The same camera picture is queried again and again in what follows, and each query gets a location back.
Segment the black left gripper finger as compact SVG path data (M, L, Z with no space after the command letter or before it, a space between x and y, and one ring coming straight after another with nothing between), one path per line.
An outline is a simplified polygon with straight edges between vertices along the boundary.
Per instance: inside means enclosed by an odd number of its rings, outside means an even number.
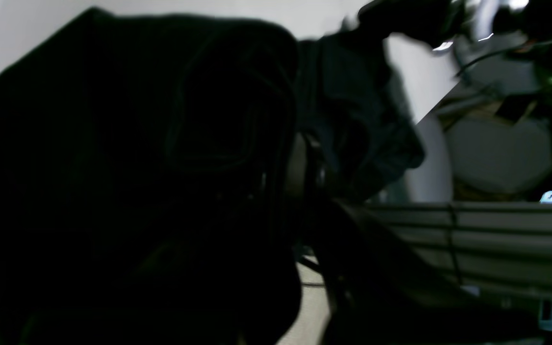
M330 317L322 345L552 345L531 313L449 282L368 207L330 199L316 147L296 135L287 172L302 206L294 250L317 259Z

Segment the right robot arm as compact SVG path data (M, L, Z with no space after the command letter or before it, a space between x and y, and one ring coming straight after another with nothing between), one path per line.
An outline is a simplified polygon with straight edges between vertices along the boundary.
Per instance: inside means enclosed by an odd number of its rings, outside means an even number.
M552 92L552 0L372 0L357 21L451 53L458 79L475 88Z

